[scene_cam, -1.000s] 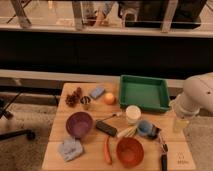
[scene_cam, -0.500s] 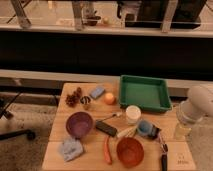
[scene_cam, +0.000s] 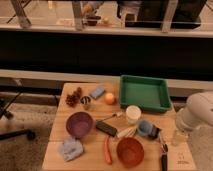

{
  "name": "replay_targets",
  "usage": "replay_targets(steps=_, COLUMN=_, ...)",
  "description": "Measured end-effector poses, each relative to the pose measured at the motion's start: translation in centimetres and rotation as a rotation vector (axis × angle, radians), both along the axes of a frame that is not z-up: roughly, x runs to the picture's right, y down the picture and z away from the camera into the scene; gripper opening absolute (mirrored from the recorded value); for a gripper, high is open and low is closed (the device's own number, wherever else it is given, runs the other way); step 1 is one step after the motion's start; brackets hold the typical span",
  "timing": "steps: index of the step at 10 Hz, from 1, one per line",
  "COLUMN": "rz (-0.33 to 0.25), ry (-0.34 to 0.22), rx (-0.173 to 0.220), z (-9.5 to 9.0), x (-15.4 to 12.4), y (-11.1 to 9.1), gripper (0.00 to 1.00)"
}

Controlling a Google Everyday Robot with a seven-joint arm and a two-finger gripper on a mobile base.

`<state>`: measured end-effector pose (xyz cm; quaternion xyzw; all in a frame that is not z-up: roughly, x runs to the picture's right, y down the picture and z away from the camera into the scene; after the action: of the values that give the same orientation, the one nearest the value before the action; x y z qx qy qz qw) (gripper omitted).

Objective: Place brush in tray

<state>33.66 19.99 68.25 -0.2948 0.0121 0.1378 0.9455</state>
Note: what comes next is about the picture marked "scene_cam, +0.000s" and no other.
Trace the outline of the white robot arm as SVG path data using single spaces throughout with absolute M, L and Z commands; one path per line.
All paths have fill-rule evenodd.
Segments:
M 202 124 L 213 127 L 213 91 L 195 93 L 187 98 L 186 105 L 176 113 L 177 129 L 173 133 L 172 145 L 185 142 L 189 133 Z

